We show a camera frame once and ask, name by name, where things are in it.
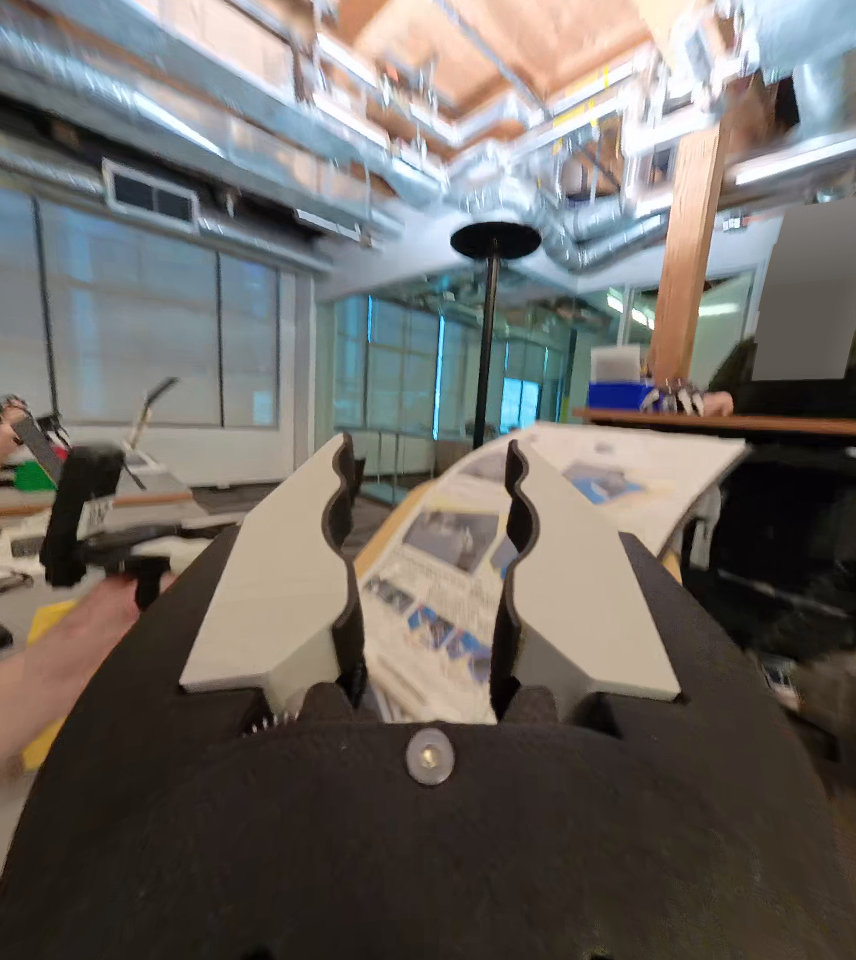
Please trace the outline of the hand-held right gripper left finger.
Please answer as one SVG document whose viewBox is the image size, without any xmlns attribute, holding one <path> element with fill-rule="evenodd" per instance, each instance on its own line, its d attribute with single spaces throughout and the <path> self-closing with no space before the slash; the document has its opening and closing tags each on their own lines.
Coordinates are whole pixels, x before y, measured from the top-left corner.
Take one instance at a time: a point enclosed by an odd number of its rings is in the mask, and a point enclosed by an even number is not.
<svg viewBox="0 0 856 960">
<path fill-rule="evenodd" d="M 366 680 L 352 526 L 353 442 L 339 433 L 241 522 L 180 676 L 190 693 L 260 690 L 287 710 L 318 683 Z"/>
</svg>

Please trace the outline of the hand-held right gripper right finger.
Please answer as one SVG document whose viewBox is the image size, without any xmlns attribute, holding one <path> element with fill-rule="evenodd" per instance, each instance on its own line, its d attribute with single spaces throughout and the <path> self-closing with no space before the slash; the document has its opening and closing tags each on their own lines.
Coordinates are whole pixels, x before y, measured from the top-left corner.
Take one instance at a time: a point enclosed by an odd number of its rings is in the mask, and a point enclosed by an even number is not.
<svg viewBox="0 0 856 960">
<path fill-rule="evenodd" d="M 599 695 L 672 703 L 682 687 L 616 526 L 529 441 L 506 450 L 508 563 L 489 698 L 498 721 L 522 689 L 558 719 Z"/>
</svg>

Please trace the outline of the yellow plastic bin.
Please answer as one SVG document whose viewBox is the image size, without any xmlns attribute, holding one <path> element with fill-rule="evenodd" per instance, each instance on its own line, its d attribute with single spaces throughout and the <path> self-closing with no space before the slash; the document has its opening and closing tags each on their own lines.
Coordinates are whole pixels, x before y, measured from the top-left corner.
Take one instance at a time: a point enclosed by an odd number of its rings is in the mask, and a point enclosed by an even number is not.
<svg viewBox="0 0 856 960">
<path fill-rule="evenodd" d="M 61 623 L 76 606 L 77 601 L 61 601 L 47 606 L 39 606 L 31 619 L 26 637 L 26 647 L 34 647 L 51 629 Z M 21 750 L 19 757 L 25 774 L 35 773 L 47 759 L 47 756 L 57 739 L 65 717 L 61 717 L 45 726 L 38 736 Z"/>
</svg>

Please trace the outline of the person's left forearm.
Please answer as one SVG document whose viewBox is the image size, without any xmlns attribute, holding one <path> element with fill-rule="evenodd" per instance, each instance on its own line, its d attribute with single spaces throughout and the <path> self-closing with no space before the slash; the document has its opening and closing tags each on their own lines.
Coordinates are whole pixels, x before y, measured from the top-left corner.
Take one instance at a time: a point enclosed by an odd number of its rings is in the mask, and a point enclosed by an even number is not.
<svg viewBox="0 0 856 960">
<path fill-rule="evenodd" d="M 0 660 L 0 767 L 70 713 L 114 646 L 52 630 Z"/>
</svg>

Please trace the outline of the person's left hand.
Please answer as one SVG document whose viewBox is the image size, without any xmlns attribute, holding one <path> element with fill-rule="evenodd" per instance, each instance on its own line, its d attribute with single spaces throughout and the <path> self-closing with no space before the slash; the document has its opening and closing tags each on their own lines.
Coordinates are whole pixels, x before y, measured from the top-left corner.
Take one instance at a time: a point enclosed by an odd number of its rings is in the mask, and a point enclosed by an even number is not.
<svg viewBox="0 0 856 960">
<path fill-rule="evenodd" d="M 67 677 L 90 678 L 142 615 L 137 580 L 129 575 L 102 579 L 57 625 L 58 663 Z"/>
</svg>

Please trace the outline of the instruction sheet on stand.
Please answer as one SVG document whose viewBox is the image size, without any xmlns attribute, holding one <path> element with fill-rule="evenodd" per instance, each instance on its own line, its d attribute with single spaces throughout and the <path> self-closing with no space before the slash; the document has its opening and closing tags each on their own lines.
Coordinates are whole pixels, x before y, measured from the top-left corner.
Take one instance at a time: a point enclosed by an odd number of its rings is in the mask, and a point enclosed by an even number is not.
<svg viewBox="0 0 856 960">
<path fill-rule="evenodd" d="M 447 514 L 483 514 L 493 515 L 497 534 L 505 534 L 507 521 L 513 506 L 521 507 L 521 518 L 527 518 L 527 507 L 520 498 L 512 498 L 509 494 L 494 494 L 481 504 L 457 502 L 451 496 L 435 491 L 436 482 L 430 482 L 416 487 L 409 492 L 402 503 L 395 507 L 381 524 L 371 539 L 362 546 L 354 561 L 355 570 L 360 580 L 371 573 L 384 557 L 409 533 L 418 517 L 439 509 Z M 527 573 L 547 574 L 551 560 L 560 560 L 576 571 L 587 571 L 589 574 L 606 574 L 608 569 L 605 563 L 614 560 L 616 555 L 621 559 L 615 561 L 617 570 L 626 570 L 627 564 L 642 558 L 642 568 L 651 568 L 658 562 L 676 582 L 683 583 L 683 574 L 680 561 L 671 551 L 655 554 L 632 533 L 617 532 L 614 523 L 605 519 L 588 519 L 590 508 L 576 510 L 576 531 L 574 534 L 562 534 L 555 537 L 557 523 L 552 523 L 549 529 L 549 540 L 541 541 L 539 527 L 534 527 L 532 541 L 527 541 L 527 534 L 522 534 L 521 557 L 509 564 L 510 570 Z"/>
</svg>

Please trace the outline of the printed instruction sheet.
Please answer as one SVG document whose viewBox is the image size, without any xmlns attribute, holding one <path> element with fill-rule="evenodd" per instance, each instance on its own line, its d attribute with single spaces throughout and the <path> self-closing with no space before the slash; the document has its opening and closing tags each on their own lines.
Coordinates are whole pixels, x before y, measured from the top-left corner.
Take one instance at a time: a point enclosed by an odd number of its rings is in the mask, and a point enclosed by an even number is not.
<svg viewBox="0 0 856 960">
<path fill-rule="evenodd" d="M 533 445 L 619 532 L 662 554 L 746 441 L 539 423 L 468 454 L 434 490 L 481 504 L 505 487 L 510 441 Z M 365 657 L 394 719 L 491 723 L 494 624 L 517 550 L 494 516 L 423 512 L 361 580 Z"/>
</svg>

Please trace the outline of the black office chair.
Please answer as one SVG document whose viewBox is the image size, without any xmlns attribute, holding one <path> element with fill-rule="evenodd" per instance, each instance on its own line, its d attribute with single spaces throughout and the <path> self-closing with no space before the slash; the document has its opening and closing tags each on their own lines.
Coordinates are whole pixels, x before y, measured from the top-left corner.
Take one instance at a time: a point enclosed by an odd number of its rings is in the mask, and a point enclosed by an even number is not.
<svg viewBox="0 0 856 960">
<path fill-rule="evenodd" d="M 813 662 L 856 650 L 856 457 L 754 446 L 680 547 L 682 582 L 743 651 Z"/>
</svg>

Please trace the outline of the black floor lamp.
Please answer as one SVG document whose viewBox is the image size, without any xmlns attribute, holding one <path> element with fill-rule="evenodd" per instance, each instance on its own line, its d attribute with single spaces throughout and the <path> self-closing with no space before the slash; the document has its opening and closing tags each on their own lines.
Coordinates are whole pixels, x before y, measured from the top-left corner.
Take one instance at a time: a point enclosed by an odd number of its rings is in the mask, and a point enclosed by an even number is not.
<svg viewBox="0 0 856 960">
<path fill-rule="evenodd" d="M 450 246 L 455 253 L 485 264 L 479 373 L 472 420 L 473 450 L 480 449 L 485 443 L 494 319 L 501 267 L 503 261 L 530 257 L 541 244 L 542 235 L 536 228 L 514 221 L 470 222 L 454 231 L 450 237 Z"/>
</svg>

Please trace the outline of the wooden pillar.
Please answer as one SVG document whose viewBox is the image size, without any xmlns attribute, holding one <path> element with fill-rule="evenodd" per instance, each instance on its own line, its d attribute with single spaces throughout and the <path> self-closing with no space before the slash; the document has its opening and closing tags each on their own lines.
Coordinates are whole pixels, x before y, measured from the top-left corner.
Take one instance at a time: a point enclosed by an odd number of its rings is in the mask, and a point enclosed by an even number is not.
<svg viewBox="0 0 856 960">
<path fill-rule="evenodd" d="M 658 385 L 688 378 L 729 141 L 723 119 L 678 144 L 648 354 Z"/>
</svg>

